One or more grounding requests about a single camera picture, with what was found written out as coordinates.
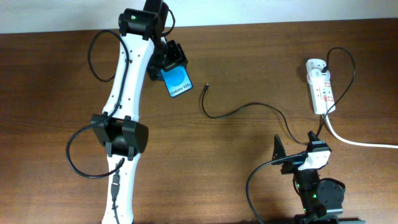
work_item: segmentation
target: brown tabletop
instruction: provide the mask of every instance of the brown tabletop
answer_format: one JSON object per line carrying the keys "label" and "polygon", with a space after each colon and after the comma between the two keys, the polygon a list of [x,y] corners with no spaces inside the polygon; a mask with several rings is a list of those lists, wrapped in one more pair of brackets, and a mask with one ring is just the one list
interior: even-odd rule
{"label": "brown tabletop", "polygon": [[[68,138],[100,114],[112,83],[94,79],[86,61],[96,31],[0,35],[0,223],[100,223],[107,179],[76,175],[65,158]],[[249,101],[270,104],[287,117],[293,134],[307,140],[320,117],[313,112],[305,62],[326,59],[335,46],[357,64],[352,89],[330,115],[335,131],[352,141],[397,144],[398,20],[294,22],[176,28],[194,89],[169,97],[164,83],[146,76],[140,123],[149,142],[139,161],[133,195],[135,223],[241,223],[254,215],[245,196],[251,171],[271,159],[274,134],[287,154],[305,150],[287,134],[282,118],[253,106],[224,120],[208,119]],[[116,70],[118,42],[105,35],[93,52],[99,75]],[[330,59],[335,97],[352,77],[343,52]],[[398,220],[396,149],[345,144],[326,129],[333,152],[321,177],[347,186],[341,217],[369,223]],[[72,146],[85,172],[107,171],[103,147],[92,131]],[[266,167],[251,182],[263,219],[303,213],[292,176]]]}

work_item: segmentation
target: white panel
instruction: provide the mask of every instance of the white panel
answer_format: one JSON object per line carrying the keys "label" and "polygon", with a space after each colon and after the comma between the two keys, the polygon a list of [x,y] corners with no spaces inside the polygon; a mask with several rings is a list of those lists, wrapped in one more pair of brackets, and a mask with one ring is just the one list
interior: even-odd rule
{"label": "white panel", "polygon": [[[166,0],[177,26],[398,17],[397,0]],[[0,33],[118,28],[145,0],[0,0]]]}

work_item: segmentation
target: white power strip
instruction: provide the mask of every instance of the white power strip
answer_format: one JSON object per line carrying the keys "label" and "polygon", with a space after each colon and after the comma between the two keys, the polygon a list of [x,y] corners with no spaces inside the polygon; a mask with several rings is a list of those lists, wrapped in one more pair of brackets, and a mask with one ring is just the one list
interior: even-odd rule
{"label": "white power strip", "polygon": [[[308,83],[310,84],[310,89],[311,89],[313,110],[315,114],[322,114],[324,116],[327,110],[335,104],[335,99],[333,98],[331,85],[330,85],[330,72],[328,70],[326,73],[322,73],[322,69],[326,66],[326,62],[321,59],[310,59],[307,61],[306,66],[307,66],[307,80]],[[329,113],[333,112],[334,110],[336,110],[335,106],[329,111]],[[335,130],[333,130],[333,128],[331,127],[328,115],[325,118],[326,124],[330,132],[340,141],[343,141],[348,144],[353,144],[356,146],[386,147],[386,148],[398,149],[398,146],[395,145],[368,144],[368,143],[353,142],[343,139],[342,137],[337,135]]]}
{"label": "white power strip", "polygon": [[313,110],[315,114],[325,114],[335,104],[330,85],[330,72],[322,73],[326,62],[321,59],[307,61],[307,81],[310,84]]}

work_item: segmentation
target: power strip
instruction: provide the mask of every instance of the power strip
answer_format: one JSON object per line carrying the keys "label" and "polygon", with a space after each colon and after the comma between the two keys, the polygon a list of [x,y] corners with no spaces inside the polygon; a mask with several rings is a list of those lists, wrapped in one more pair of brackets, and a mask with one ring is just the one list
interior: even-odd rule
{"label": "power strip", "polygon": [[[325,114],[335,104],[330,85],[330,72],[322,73],[326,62],[321,59],[310,59],[306,63],[307,81],[310,84],[313,110],[315,114]],[[336,110],[334,106],[329,113]]]}

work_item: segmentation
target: white cable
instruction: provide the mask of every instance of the white cable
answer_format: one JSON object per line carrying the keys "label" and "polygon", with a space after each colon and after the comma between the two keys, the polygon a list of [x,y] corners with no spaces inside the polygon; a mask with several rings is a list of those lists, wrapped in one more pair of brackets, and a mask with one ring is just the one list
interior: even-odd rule
{"label": "white cable", "polygon": [[331,127],[330,121],[329,121],[329,117],[326,116],[325,118],[326,124],[328,125],[328,128],[330,130],[330,132],[340,141],[348,143],[348,144],[353,144],[356,146],[368,146],[368,147],[386,147],[386,148],[392,148],[392,149],[398,149],[398,146],[393,146],[393,145],[387,145],[387,144],[369,144],[369,143],[360,143],[360,142],[353,142],[353,141],[349,141],[346,139],[343,139],[342,137],[340,137],[339,135],[337,135],[335,133],[335,130],[333,130],[333,128]]}

